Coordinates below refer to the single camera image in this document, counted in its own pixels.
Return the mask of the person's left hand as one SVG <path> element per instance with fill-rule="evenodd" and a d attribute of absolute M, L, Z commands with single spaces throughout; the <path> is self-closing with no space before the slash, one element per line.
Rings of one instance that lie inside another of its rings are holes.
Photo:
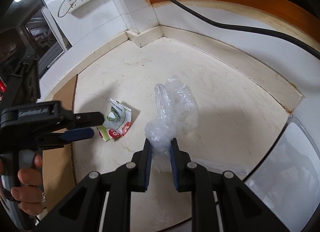
<path fill-rule="evenodd" d="M 18 207 L 28 215 L 37 216 L 43 212 L 42 204 L 42 175 L 38 169 L 42 168 L 42 158 L 36 155 L 34 167 L 20 169 L 17 177 L 23 186 L 12 187 L 11 194 L 18 201 Z"/>

